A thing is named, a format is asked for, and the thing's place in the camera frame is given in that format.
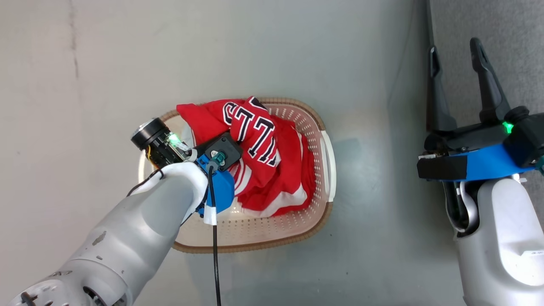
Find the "brown basket rim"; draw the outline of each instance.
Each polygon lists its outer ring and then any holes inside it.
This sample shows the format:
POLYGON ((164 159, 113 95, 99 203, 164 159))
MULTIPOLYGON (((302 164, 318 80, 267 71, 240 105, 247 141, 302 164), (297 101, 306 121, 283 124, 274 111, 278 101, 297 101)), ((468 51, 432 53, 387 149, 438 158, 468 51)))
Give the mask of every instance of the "brown basket rim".
MULTIPOLYGON (((276 97, 258 97, 259 101, 263 104, 283 104, 283 105, 293 105, 300 107, 304 109, 310 116, 315 120, 317 123, 317 126, 321 131, 325 130, 325 124, 323 123, 323 120, 321 117, 317 114, 316 111, 314 111, 313 108, 308 106, 307 104, 291 99, 291 98, 276 98, 276 97)), ((164 115, 160 116, 160 119, 162 121, 166 121, 170 118, 173 118, 175 116, 179 115, 176 110, 169 111, 165 113, 164 115)), ((285 237, 281 239, 276 240, 270 240, 270 241, 264 241, 264 242, 256 242, 256 243, 249 243, 249 244, 241 244, 238 246, 218 246, 218 253, 236 253, 236 252, 247 252, 252 250, 261 250, 261 249, 267 249, 267 248, 273 248, 273 247, 279 247, 284 246, 286 244, 299 242, 305 239, 308 239, 315 235, 317 232, 325 226, 325 223, 329 219, 329 216, 332 211, 332 204, 333 202, 327 202, 325 205, 325 211, 321 215, 321 218, 317 223, 308 231, 303 232, 298 235, 294 235, 291 237, 285 237)), ((191 254, 210 254, 213 252, 213 247, 192 247, 187 246, 185 244, 181 244, 177 241, 174 242, 174 245, 172 246, 173 249, 184 252, 184 253, 191 253, 191 254)))

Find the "black cable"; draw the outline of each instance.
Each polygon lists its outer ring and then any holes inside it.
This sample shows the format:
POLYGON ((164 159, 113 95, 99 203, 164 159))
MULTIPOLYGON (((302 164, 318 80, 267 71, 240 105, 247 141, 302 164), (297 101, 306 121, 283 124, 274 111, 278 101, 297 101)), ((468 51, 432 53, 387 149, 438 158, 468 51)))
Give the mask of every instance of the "black cable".
MULTIPOLYGON (((208 170, 208 186, 212 207, 215 207, 215 192, 213 191, 213 166, 208 170)), ((221 306, 221 290, 219 289, 219 265, 217 262, 217 225, 213 226, 213 269, 215 271, 215 295, 217 297, 217 306, 221 306)))
POLYGON ((147 179, 143 180, 141 183, 137 184, 136 186, 132 187, 132 189, 128 192, 127 194, 127 197, 129 195, 131 195, 138 187, 140 187, 141 185, 147 183, 147 181, 149 181, 150 178, 152 178, 155 174, 157 174, 158 172, 160 172, 160 179, 162 180, 164 178, 164 173, 163 173, 163 170, 162 169, 157 169, 155 171, 153 171, 148 177, 147 179))

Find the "perforated basket wall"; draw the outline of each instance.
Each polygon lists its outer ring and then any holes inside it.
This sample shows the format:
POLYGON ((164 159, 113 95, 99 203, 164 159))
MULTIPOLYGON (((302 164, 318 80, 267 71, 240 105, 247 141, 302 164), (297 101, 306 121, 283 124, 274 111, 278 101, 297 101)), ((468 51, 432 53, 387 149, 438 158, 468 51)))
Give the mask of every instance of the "perforated basket wall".
MULTIPOLYGON (((271 248, 307 239, 323 227, 332 210, 336 192, 336 166, 323 121, 313 109, 297 100, 259 100, 270 114, 295 122, 296 129, 307 137, 309 149, 314 154, 316 192, 309 208, 270 218, 254 218, 241 213, 240 205, 235 200, 227 211, 218 214, 220 253, 271 248)), ((161 119, 172 132, 182 134, 185 122, 176 111, 164 114, 161 119)), ((148 163, 145 165, 145 176, 151 171, 148 163)), ((212 227, 202 222, 197 214, 193 214, 180 228, 173 248, 187 253, 211 253, 212 227)))

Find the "gray carpet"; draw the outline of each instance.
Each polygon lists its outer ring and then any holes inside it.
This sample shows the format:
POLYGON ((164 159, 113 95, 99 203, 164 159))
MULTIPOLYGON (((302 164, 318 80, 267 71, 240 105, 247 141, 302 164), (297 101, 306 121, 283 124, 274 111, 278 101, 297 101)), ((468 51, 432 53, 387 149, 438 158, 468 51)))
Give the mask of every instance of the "gray carpet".
MULTIPOLYGON (((481 99, 469 40, 484 45, 510 106, 544 112, 544 1, 430 1, 432 36, 444 67, 443 85, 458 124, 478 123, 481 99)), ((524 174, 544 224, 544 178, 524 174)))

